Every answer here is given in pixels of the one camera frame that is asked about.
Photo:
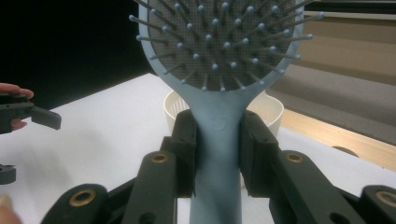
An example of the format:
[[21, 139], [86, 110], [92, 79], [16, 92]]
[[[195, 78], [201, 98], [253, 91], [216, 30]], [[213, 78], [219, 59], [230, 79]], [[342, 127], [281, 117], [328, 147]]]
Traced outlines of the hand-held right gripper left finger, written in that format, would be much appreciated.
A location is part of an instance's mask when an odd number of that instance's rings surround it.
[[177, 200], [194, 193], [197, 125], [190, 110], [142, 160], [121, 224], [177, 224]]

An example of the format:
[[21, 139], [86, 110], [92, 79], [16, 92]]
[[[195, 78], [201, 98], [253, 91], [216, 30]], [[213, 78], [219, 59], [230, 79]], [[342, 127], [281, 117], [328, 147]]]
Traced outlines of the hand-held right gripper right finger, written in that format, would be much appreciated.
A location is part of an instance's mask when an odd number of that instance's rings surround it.
[[244, 113], [239, 140], [239, 165], [247, 194], [270, 200], [275, 224], [365, 224], [311, 159], [279, 147], [257, 114]]

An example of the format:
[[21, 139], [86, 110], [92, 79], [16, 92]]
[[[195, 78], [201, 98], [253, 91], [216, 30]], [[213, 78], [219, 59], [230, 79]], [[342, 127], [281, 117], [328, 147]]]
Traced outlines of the white plastic basket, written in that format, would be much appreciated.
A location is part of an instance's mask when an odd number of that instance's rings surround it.
[[[174, 130], [177, 115], [188, 109], [188, 104], [175, 91], [166, 95], [163, 110], [170, 132]], [[284, 113], [284, 106], [279, 100], [263, 91], [248, 105], [247, 110], [257, 114], [274, 136], [278, 135]]]

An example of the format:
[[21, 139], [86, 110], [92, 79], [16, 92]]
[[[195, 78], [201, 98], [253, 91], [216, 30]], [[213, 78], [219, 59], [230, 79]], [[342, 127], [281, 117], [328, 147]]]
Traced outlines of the light blue hairbrush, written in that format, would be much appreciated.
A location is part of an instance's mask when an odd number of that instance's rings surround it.
[[134, 1], [137, 41], [199, 129], [190, 224], [241, 224], [240, 119], [299, 59], [314, 0]]

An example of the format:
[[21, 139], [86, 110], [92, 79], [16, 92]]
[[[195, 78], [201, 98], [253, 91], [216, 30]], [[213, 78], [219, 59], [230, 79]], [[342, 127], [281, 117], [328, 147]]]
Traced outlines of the white table mat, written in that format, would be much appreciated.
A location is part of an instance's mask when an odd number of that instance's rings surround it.
[[[137, 175], [143, 157], [159, 150], [169, 128], [163, 99], [170, 91], [160, 78], [144, 75], [53, 109], [62, 128], [28, 121], [0, 134], [0, 163], [15, 165], [14, 183], [0, 185], [23, 224], [40, 224], [58, 198], [86, 183], [112, 190]], [[308, 156], [336, 187], [360, 195], [363, 187], [396, 189], [396, 173], [280, 127], [282, 150]], [[242, 189], [243, 224], [273, 224], [268, 199]]]

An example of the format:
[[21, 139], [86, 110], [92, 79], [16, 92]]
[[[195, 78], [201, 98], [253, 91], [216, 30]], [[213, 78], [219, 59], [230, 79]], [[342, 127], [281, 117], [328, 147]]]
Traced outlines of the dark table grommet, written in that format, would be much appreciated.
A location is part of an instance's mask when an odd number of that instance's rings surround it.
[[333, 148], [335, 148], [335, 149], [337, 149], [339, 151], [342, 151], [342, 152], [344, 152], [344, 153], [346, 153], [348, 155], [351, 155], [351, 156], [354, 156], [356, 158], [359, 158], [358, 154], [356, 154], [355, 152], [353, 152], [352, 150], [350, 150], [350, 149], [348, 149], [346, 147], [333, 146]]

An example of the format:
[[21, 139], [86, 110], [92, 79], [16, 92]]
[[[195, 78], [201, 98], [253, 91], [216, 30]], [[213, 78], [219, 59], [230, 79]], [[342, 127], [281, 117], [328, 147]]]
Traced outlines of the wooden table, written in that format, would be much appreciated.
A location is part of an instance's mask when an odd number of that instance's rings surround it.
[[396, 172], [396, 146], [285, 109], [281, 126], [331, 147], [344, 147], [361, 159]]

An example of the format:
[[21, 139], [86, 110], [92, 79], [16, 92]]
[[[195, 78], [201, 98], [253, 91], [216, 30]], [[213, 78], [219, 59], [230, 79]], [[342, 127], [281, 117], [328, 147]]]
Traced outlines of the black curtain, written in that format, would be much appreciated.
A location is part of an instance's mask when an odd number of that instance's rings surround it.
[[54, 108], [150, 71], [134, 0], [0, 0], [0, 82]]

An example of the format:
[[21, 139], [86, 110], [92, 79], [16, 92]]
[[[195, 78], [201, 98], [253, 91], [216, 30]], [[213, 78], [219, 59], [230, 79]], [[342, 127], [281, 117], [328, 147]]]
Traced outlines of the beige wooden desk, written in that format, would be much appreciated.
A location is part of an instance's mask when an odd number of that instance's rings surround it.
[[304, 32], [297, 65], [396, 86], [396, 15], [327, 12]]

